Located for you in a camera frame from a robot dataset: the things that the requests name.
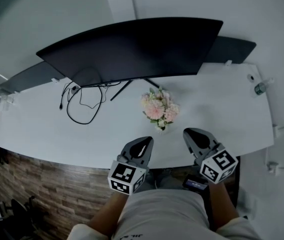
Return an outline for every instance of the small device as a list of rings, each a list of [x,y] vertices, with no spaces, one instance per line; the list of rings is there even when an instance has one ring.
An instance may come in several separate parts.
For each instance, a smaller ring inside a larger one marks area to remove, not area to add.
[[[153,138],[148,136],[137,138],[124,146],[107,176],[111,189],[132,195],[142,185],[149,172],[153,143]]]
[[[183,187],[202,195],[208,190],[208,181],[189,174],[183,182]]]
[[[210,132],[186,128],[183,138],[195,157],[194,164],[201,167],[200,174],[206,179],[217,184],[234,172],[239,161]]]

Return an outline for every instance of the monitor stand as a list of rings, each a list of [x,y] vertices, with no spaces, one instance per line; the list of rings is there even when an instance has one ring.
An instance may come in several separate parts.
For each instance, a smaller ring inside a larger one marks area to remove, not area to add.
[[[151,81],[150,79],[148,78],[145,78],[143,79],[144,81],[147,81],[149,84],[155,86],[156,88],[160,88],[160,86],[158,86],[155,82]],[[125,88],[128,87],[129,84],[131,84],[134,80],[130,80],[130,81],[127,81],[125,85],[123,85],[123,87],[111,98],[111,101],[113,101],[116,96],[118,96]]]

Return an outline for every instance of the person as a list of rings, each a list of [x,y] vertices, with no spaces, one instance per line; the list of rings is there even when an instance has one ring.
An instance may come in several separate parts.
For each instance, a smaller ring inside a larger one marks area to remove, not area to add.
[[[115,192],[88,225],[73,227],[68,240],[259,240],[249,221],[239,217],[224,183],[209,183],[210,230],[204,201],[170,172],[154,177],[128,196]]]

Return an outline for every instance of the flower bouquet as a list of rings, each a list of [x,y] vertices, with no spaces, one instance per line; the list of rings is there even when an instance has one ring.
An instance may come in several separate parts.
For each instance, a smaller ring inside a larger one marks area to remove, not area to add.
[[[170,94],[160,87],[157,92],[150,88],[141,97],[141,104],[144,107],[143,113],[159,132],[163,132],[172,124],[180,112],[180,108],[175,104]]]

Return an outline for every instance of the power cord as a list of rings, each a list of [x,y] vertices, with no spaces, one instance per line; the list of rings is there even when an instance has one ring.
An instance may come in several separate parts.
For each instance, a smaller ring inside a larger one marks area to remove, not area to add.
[[[77,124],[79,124],[79,125],[88,125],[88,124],[90,124],[90,123],[94,120],[94,118],[96,117],[96,115],[98,114],[101,104],[107,101],[107,92],[108,92],[109,88],[110,88],[110,87],[113,87],[113,86],[118,86],[119,84],[121,84],[121,82],[119,82],[119,83],[116,83],[116,84],[107,84],[107,85],[94,85],[94,86],[89,86],[89,85],[87,85],[87,86],[83,86],[83,87],[80,87],[80,88],[77,89],[77,88],[75,88],[75,86],[74,86],[73,88],[69,88],[69,86],[70,86],[72,83],[73,83],[73,81],[70,82],[70,83],[66,83],[66,84],[64,85],[64,88],[63,88],[63,91],[62,91],[62,94],[61,94],[61,102],[60,102],[59,109],[60,109],[60,110],[63,109],[63,97],[64,97],[65,93],[67,92],[66,113],[67,113],[68,117],[69,117],[73,122],[75,122],[75,123],[77,123]],[[99,91],[100,91],[100,94],[101,94],[100,102],[97,103],[96,105],[94,105],[93,107],[91,107],[91,106],[89,106],[89,105],[87,105],[87,104],[83,104],[83,103],[81,102],[81,101],[82,101],[82,89],[86,89],[86,88],[98,88]],[[104,101],[102,101],[102,100],[103,100],[103,92],[102,92],[102,89],[101,89],[101,88],[106,89],[106,91],[105,91],[105,93],[104,93]],[[71,91],[71,90],[76,90],[76,89],[77,89],[77,91],[70,97],[70,91]],[[89,122],[79,122],[79,121],[75,120],[75,119],[70,115],[70,113],[69,113],[69,106],[70,106],[71,100],[78,94],[78,92],[80,92],[80,100],[79,100],[79,104],[80,104],[80,105],[86,106],[86,107],[88,107],[88,108],[90,108],[90,109],[92,109],[92,110],[93,110],[96,106],[98,106],[98,107],[97,107],[97,110],[96,110],[96,112],[95,112],[95,114],[93,115],[92,119],[91,119]]]

